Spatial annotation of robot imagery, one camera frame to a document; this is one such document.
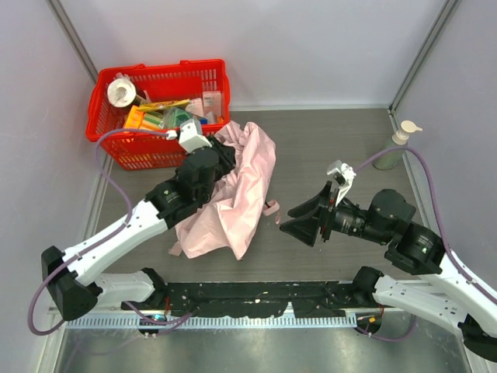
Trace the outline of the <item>pink folding umbrella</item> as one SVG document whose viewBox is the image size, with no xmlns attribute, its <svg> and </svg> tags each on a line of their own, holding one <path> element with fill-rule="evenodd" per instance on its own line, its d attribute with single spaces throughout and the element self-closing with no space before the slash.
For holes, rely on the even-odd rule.
<svg viewBox="0 0 497 373">
<path fill-rule="evenodd" d="M 235 168 L 216 183 L 209 203 L 175 227 L 173 256 L 193 259 L 227 247 L 241 260 L 263 215 L 274 214 L 280 222 L 277 201 L 266 199 L 276 165 L 275 142 L 253 122 L 242 127 L 232 121 L 215 138 L 235 149 Z"/>
</svg>

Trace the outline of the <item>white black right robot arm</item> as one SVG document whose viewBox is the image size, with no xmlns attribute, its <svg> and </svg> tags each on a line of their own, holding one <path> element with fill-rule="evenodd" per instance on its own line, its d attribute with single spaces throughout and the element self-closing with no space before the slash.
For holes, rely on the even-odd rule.
<svg viewBox="0 0 497 373">
<path fill-rule="evenodd" d="M 488 361 L 496 360 L 496 307 L 471 290 L 462 264 L 453 265 L 434 231 L 415 223 L 413 205 L 395 190 L 383 189 L 363 210 L 326 183 L 318 195 L 289 210 L 280 226 L 298 241 L 313 246 L 332 232 L 386 246 L 385 258 L 394 267 L 437 286 L 436 296 L 402 285 L 372 267 L 363 266 L 352 282 L 352 296 L 360 305 L 391 306 L 443 327 L 461 338 L 464 346 Z"/>
</svg>

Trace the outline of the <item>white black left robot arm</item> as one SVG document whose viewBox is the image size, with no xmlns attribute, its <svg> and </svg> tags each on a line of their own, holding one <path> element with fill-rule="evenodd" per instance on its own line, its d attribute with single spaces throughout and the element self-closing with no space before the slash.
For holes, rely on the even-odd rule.
<svg viewBox="0 0 497 373">
<path fill-rule="evenodd" d="M 120 220 L 64 251 L 55 246 L 44 250 L 43 281 L 62 319 L 79 319 L 97 305 L 130 302 L 140 309 L 164 305 L 166 285 L 153 269 L 133 274 L 108 274 L 106 269 L 141 243 L 195 214 L 235 164 L 235 149 L 209 136 L 204 146 L 189 152 L 171 179 L 148 192 Z"/>
</svg>

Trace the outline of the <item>white pink small box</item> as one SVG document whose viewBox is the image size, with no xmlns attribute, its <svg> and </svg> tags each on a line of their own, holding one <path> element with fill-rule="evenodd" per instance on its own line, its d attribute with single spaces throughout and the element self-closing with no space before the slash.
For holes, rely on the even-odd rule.
<svg viewBox="0 0 497 373">
<path fill-rule="evenodd" d="M 202 95 L 203 111 L 207 115 L 212 113 L 214 116 L 219 117 L 222 115 L 223 98 L 221 91 L 204 91 Z"/>
</svg>

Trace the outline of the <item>green packaged item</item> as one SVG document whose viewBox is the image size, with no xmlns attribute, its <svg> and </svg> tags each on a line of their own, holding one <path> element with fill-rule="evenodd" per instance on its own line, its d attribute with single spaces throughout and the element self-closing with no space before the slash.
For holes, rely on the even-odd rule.
<svg viewBox="0 0 497 373">
<path fill-rule="evenodd" d="M 166 128 L 179 127 L 184 122 L 192 119 L 193 115 L 183 109 L 170 108 L 164 115 L 164 125 Z"/>
</svg>

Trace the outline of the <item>green pump soap bottle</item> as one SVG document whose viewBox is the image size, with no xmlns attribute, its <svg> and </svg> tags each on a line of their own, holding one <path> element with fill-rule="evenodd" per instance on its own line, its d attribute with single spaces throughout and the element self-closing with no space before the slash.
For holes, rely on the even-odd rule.
<svg viewBox="0 0 497 373">
<path fill-rule="evenodd" d="M 398 129 L 390 137 L 384 145 L 383 150 L 392 149 L 391 152 L 386 152 L 376 160 L 373 165 L 379 170 L 393 169 L 402 159 L 404 150 L 397 148 L 405 147 L 408 144 L 409 138 L 416 132 L 421 132 L 423 129 L 411 120 L 403 120 Z"/>
</svg>

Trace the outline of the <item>yellow snack packet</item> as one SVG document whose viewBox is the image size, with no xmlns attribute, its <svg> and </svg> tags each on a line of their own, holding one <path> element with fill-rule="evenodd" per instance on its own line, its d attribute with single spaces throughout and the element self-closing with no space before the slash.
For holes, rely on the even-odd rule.
<svg viewBox="0 0 497 373">
<path fill-rule="evenodd" d="M 137 110 L 148 113 L 148 112 L 158 112 L 161 110 L 167 110 L 173 107 L 187 106 L 190 103 L 189 99 L 182 100 L 172 100 L 172 101 L 161 101 L 154 103 L 142 103 Z"/>
</svg>

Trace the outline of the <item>red plastic shopping basket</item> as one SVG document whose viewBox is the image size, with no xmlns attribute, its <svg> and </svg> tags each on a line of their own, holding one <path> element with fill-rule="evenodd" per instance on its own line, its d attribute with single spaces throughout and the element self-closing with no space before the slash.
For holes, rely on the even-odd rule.
<svg viewBox="0 0 497 373">
<path fill-rule="evenodd" d="M 113 82 L 123 77 L 137 90 L 122 107 L 108 97 Z M 176 140 L 154 131 L 176 130 L 192 117 L 190 105 L 206 136 L 217 133 L 230 120 L 230 86 L 221 59 L 180 61 L 178 64 L 124 66 L 103 69 L 88 108 L 86 137 L 98 141 L 125 170 L 178 166 L 185 151 Z"/>
</svg>

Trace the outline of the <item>orange yellow snack box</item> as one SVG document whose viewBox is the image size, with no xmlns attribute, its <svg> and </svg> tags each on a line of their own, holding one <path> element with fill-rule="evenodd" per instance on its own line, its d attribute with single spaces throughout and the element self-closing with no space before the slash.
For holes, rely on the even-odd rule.
<svg viewBox="0 0 497 373">
<path fill-rule="evenodd" d="M 132 106 L 124 121 L 123 128 L 141 129 L 146 131 L 160 131 L 162 129 L 162 118 L 160 113 L 144 113 L 137 110 L 137 106 Z"/>
</svg>

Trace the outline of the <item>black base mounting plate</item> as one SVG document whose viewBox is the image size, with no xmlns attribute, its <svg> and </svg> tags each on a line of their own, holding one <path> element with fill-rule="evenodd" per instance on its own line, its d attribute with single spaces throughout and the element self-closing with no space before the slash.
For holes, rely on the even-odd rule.
<svg viewBox="0 0 497 373">
<path fill-rule="evenodd" d="M 372 295 L 338 281 L 168 283 L 154 301 L 131 304 L 142 312 L 169 311 L 176 317 L 190 312 L 196 317 L 250 319 L 279 318 L 288 306 L 298 319 L 381 307 Z"/>
</svg>

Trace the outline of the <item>white tape roll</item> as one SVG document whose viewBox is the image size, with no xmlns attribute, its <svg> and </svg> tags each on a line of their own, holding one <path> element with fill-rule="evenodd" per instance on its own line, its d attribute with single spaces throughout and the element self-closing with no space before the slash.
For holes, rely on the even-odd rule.
<svg viewBox="0 0 497 373">
<path fill-rule="evenodd" d="M 128 78 L 116 78 L 107 88 L 109 103 L 117 108 L 124 108 L 132 104 L 136 95 L 136 88 Z"/>
</svg>

